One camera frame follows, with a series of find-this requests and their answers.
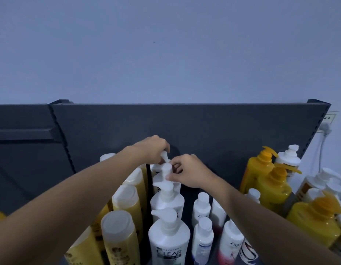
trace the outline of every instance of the power cord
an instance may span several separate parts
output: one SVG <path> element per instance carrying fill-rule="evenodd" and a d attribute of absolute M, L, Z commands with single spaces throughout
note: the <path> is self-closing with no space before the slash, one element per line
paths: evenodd
<path fill-rule="evenodd" d="M 319 155 L 319 172 L 321 172 L 321 160 L 322 160 L 324 144 L 325 144 L 326 138 L 332 132 L 332 129 L 331 129 L 331 125 L 329 123 L 321 123 L 319 130 L 323 131 L 323 133 L 324 133 L 323 140 L 321 141 L 320 155 Z"/>

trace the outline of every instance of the white wall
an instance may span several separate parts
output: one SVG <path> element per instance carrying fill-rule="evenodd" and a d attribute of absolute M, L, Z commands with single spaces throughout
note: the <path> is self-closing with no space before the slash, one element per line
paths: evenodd
<path fill-rule="evenodd" d="M 340 111 L 323 165 L 341 173 L 341 0 L 0 0 L 0 103 L 60 98 L 320 99 Z"/>

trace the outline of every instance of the person's left arm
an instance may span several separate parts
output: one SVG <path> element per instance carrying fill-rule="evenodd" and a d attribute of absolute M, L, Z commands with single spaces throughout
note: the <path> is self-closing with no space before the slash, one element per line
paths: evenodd
<path fill-rule="evenodd" d="M 0 265 L 57 264 L 124 180 L 161 161 L 158 136 L 124 148 L 52 187 L 0 222 Z"/>

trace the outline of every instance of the person's right arm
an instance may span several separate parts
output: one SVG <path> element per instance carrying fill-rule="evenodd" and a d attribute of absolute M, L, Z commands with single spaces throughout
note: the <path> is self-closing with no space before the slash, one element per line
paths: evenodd
<path fill-rule="evenodd" d="M 250 200 L 212 173 L 196 156 L 177 156 L 170 162 L 170 181 L 207 191 L 223 207 L 266 265 L 341 265 L 341 259 L 295 225 Z"/>

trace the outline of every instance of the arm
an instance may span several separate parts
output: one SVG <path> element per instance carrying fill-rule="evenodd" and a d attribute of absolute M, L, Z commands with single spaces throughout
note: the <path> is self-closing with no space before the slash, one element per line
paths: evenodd
<path fill-rule="evenodd" d="M 341 259 L 295 225 L 253 202 L 213 174 L 196 156 L 183 155 L 171 162 L 176 173 L 168 180 L 207 191 L 223 207 L 267 264 L 340 264 Z"/>
<path fill-rule="evenodd" d="M 124 148 L 44 192 L 0 222 L 0 265 L 56 264 L 124 180 L 161 161 L 158 136 Z"/>

